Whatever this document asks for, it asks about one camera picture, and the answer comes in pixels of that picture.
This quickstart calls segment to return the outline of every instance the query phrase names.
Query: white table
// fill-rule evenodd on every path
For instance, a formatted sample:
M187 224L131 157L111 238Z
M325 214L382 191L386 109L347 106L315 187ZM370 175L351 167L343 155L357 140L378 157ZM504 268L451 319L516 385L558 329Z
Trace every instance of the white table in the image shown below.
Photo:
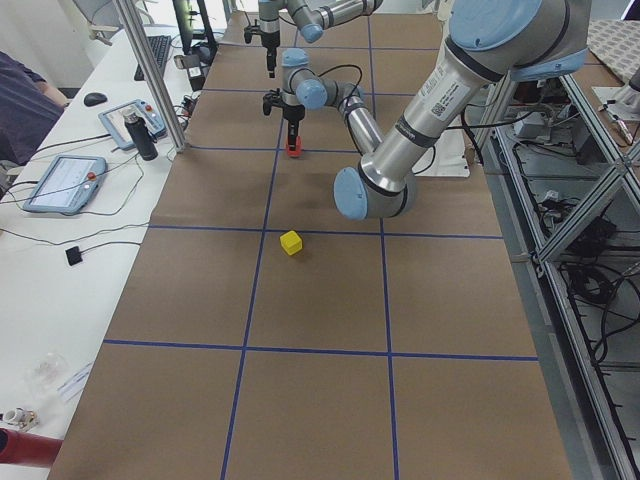
M149 35L174 36L175 28L153 27ZM164 79L175 105L191 88L184 71L178 70L171 57L180 53L173 49ZM67 108L43 146L106 133L98 113L127 101L140 98L154 103L146 82L135 82L137 62L124 32L113 39L113 46L97 66L86 84ZM83 104L85 94L101 92L108 102L94 107ZM36 154L17 182L38 180L57 153L73 151L79 155L105 157L110 168L97 195L85 210L114 212L124 202L142 172L144 177L124 208L114 216L38 215L22 212L15 204L0 204L0 227L23 235L61 242L149 220L171 168L169 158L174 150L166 137L159 141L159 156L138 164L127 162L135 151L112 150L112 139L90 141L67 147L56 147ZM18 198L28 196L28 186L17 186L12 192ZM78 245L86 249L109 241L141 242L145 227L128 228L63 246L47 246L0 232L0 411L15 407L33 408L41 423L30 432L63 438L79 395L67 404L55 394L34 396L24 381L28 369L36 367L49 352L57 352L68 363L66 374L58 384L92 362L100 348L105 331L122 293L135 260L135 245L108 245L84 255L84 261L70 267L65 250ZM0 478L44 479L47 469L0 465Z

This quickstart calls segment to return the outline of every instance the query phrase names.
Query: yellow cube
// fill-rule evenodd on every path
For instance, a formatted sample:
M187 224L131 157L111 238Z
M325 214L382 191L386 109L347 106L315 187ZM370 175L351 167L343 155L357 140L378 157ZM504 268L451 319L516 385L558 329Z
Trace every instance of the yellow cube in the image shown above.
M280 235L280 245L282 249L287 252L287 255L291 256L302 250L302 239L300 235L291 230L283 235Z

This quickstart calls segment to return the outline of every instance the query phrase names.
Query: person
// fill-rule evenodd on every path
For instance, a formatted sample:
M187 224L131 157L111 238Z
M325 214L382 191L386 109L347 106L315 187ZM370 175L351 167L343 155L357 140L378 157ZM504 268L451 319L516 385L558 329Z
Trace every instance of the person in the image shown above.
M0 51L0 160L25 165L68 103L60 90Z

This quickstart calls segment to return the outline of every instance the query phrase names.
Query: white cloth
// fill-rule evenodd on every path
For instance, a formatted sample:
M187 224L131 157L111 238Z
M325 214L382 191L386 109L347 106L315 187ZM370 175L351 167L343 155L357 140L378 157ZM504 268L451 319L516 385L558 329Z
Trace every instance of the white cloth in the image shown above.
M640 21L594 20L589 49L624 83L640 68Z

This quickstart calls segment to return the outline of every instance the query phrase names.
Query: red pipe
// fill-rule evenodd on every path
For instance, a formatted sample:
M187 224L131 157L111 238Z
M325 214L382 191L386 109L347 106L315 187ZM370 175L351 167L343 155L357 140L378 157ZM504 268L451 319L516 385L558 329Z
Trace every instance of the red pipe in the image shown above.
M0 428L0 463L49 468L62 440Z

